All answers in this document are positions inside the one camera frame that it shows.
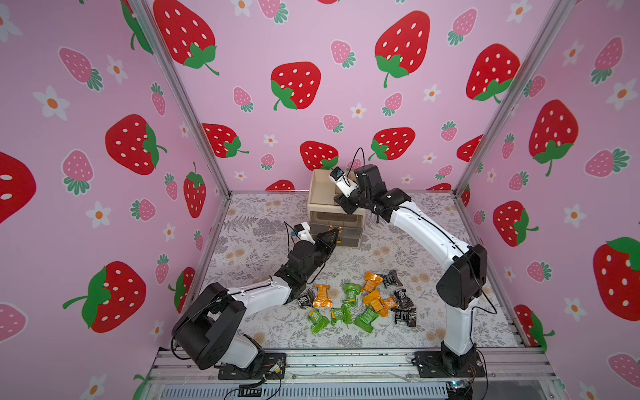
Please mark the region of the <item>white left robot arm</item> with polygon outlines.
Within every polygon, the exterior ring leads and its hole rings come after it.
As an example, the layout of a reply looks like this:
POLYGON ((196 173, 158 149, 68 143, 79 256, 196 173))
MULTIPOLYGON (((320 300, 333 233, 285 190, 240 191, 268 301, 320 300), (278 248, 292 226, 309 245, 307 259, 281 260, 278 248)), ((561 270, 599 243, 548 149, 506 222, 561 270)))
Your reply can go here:
POLYGON ((174 325, 170 348, 181 348, 201 369, 232 366, 254 372, 264 365, 261 346, 238 329, 249 316, 267 308, 293 303, 310 284, 310 277, 331 257, 338 232, 312 235, 296 226, 298 241, 288 258, 269 279, 241 288, 211 283, 174 325))

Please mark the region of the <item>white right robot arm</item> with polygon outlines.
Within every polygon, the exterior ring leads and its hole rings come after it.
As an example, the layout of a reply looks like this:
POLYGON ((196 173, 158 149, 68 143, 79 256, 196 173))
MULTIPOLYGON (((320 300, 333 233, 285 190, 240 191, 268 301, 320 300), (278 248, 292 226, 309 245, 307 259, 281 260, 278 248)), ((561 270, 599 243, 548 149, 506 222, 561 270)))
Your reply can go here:
POLYGON ((446 304, 446 333, 441 343, 442 370, 454 377, 475 365, 478 355, 473 341, 473 309, 483 296, 487 281, 488 252, 471 246, 435 223, 400 188, 388 189, 378 167, 369 164, 355 170, 355 179, 334 168, 329 179, 340 190, 334 198, 343 211, 366 209, 403 230, 439 262, 443 275, 438 296, 446 304))

